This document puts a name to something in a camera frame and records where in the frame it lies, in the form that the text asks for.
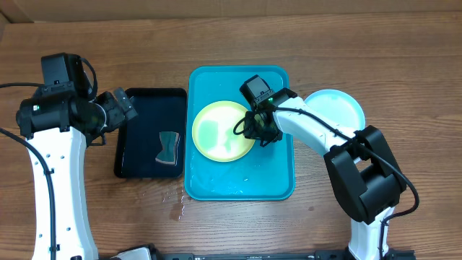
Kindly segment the green scrubbing sponge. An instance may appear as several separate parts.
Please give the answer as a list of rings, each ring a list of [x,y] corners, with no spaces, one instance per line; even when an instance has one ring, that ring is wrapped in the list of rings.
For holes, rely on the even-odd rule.
[[[178,143],[180,134],[174,131],[161,131],[159,133],[161,151],[155,160],[164,165],[176,165],[178,161]]]

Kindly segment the yellow plate with stain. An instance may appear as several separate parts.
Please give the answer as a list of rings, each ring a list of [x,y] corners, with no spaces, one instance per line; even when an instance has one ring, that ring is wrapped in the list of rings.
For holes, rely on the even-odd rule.
[[[206,158],[220,163],[232,162],[246,155],[255,141],[234,133],[246,112],[248,109],[243,105],[227,100],[204,107],[192,125],[196,149]]]

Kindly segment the white plate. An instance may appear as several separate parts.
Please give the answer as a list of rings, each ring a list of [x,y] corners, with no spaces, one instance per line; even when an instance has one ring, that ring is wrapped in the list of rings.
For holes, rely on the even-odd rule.
[[[366,127],[361,105],[350,95],[340,90],[319,90],[310,94],[305,103],[326,118],[355,130]]]

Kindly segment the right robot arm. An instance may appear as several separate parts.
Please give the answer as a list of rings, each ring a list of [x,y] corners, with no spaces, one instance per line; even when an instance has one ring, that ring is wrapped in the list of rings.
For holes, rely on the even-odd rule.
[[[380,130],[341,126],[308,107],[287,88],[243,85],[251,110],[234,130],[261,146],[292,135],[323,156],[337,202],[352,220],[348,245],[355,259],[385,259],[389,221],[400,195],[410,187]]]

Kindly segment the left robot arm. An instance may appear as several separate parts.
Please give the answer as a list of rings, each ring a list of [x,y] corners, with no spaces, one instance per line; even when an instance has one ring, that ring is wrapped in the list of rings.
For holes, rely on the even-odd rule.
[[[85,151],[136,115],[121,88],[95,100],[66,91],[21,102],[17,123],[35,190],[34,259],[100,257],[87,213]]]

